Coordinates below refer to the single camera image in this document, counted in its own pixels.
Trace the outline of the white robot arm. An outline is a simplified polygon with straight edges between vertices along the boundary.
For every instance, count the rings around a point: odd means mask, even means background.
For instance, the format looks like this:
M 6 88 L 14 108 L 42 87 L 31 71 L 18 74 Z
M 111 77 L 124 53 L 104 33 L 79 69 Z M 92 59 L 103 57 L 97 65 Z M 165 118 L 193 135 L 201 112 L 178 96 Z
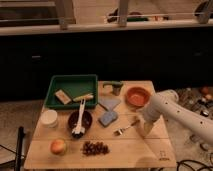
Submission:
M 213 145 L 213 120 L 207 119 L 178 104 L 179 96 L 174 90 L 165 90 L 153 94 L 142 108 L 142 116 L 148 123 L 154 123 L 160 115 L 169 116 L 178 121 L 208 144 Z

